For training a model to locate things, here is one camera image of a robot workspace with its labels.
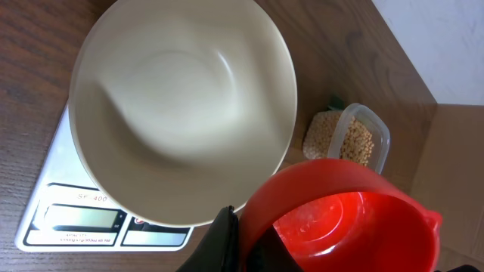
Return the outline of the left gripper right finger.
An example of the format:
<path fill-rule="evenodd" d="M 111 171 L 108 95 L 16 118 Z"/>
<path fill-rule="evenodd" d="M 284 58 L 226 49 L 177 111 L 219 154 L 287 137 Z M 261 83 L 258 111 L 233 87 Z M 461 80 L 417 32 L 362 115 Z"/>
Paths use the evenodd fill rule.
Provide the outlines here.
<path fill-rule="evenodd" d="M 246 260 L 246 272 L 302 271 L 273 226 L 257 240 Z"/>

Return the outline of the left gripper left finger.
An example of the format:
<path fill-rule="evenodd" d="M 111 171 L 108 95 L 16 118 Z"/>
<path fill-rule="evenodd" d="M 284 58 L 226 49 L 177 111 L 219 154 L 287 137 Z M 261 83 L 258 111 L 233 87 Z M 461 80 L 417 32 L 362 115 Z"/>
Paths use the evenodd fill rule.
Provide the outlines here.
<path fill-rule="evenodd" d="M 233 206 L 222 208 L 197 248 L 177 272 L 238 271 L 238 217 Z"/>

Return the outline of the red measuring scoop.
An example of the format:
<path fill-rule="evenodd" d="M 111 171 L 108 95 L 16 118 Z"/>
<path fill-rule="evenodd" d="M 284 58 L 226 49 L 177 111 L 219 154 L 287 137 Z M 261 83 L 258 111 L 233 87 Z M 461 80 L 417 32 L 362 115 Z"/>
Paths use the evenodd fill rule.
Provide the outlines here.
<path fill-rule="evenodd" d="M 342 159 L 315 159 L 271 176 L 239 220 L 247 266 L 274 228 L 304 271 L 432 271 L 442 217 L 375 171 Z"/>

